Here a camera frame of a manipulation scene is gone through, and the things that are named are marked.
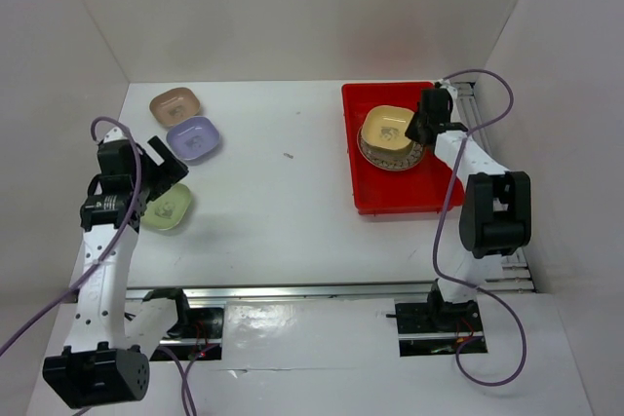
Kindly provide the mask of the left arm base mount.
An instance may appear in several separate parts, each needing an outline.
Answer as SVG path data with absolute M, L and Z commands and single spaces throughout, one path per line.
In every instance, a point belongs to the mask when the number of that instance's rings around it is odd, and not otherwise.
M 224 307 L 190 308 L 186 316 L 185 327 L 169 332 L 152 354 L 151 361 L 172 360 L 170 355 L 162 351 L 162 348 L 169 350 L 182 362 L 222 359 Z

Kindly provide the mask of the pink square panda plate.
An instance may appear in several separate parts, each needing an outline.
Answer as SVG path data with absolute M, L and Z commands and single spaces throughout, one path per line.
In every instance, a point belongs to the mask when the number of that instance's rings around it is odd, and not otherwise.
M 155 96 L 149 103 L 153 117 L 164 127 L 172 127 L 199 113 L 199 98 L 188 88 L 178 87 Z

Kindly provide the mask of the purple square plate back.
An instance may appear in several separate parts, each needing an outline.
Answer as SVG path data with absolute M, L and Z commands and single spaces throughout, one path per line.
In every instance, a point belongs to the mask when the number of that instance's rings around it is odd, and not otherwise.
M 166 141 L 182 161 L 192 162 L 211 154 L 220 144 L 221 134 L 204 116 L 193 116 L 171 127 Z

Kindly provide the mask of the round floral ceramic plate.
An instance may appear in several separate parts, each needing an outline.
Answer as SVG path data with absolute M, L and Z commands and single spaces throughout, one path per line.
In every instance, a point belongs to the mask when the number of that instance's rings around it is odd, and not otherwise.
M 393 156 L 369 147 L 362 139 L 358 130 L 357 143 L 360 154 L 373 166 L 387 171 L 405 171 L 417 166 L 423 159 L 425 149 L 418 143 L 414 143 L 411 151 L 404 156 Z

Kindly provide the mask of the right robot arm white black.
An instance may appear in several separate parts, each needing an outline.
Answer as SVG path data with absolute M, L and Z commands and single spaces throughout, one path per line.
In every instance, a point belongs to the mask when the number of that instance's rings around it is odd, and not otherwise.
M 530 178 L 497 163 L 475 141 L 472 132 L 451 119 L 451 94 L 443 88 L 421 93 L 406 137 L 432 151 L 451 169 L 448 189 L 434 237 L 432 264 L 437 279 L 425 318 L 437 330 L 449 331 L 477 312 L 477 288 L 499 271 L 501 260 L 528 244 L 531 236 Z M 455 237 L 463 250 L 450 259 L 451 272 L 440 268 L 440 244 L 455 183 L 464 201 Z

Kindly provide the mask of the green square plate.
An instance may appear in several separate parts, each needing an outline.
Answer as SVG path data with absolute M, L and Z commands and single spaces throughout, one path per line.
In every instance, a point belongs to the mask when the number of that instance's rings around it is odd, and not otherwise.
M 177 183 L 161 197 L 147 204 L 141 224 L 154 230 L 171 230 L 182 221 L 191 202 L 190 189 Z

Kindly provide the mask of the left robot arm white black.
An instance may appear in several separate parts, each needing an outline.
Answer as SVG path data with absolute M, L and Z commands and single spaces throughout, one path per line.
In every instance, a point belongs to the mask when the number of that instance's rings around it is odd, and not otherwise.
M 71 409 L 142 400 L 150 381 L 149 360 L 168 334 L 184 335 L 192 313 L 179 288 L 149 291 L 135 313 L 126 299 L 140 220 L 148 203 L 188 174 L 157 136 L 149 146 L 156 163 L 119 129 L 97 146 L 98 174 L 80 209 L 84 273 L 76 311 L 61 352 L 45 358 L 42 376 Z

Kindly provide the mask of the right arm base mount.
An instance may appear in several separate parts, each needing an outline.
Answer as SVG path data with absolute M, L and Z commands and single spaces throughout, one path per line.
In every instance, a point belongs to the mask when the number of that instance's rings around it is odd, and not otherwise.
M 488 345 L 478 305 L 474 301 L 450 306 L 396 303 L 385 317 L 394 322 L 403 357 L 485 354 Z

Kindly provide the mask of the yellow square plate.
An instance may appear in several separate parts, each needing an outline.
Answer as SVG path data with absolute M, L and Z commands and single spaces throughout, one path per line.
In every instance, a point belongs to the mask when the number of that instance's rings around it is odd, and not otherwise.
M 407 155 L 414 141 L 406 136 L 414 112 L 391 105 L 375 106 L 366 116 L 360 134 L 371 148 L 393 156 Z

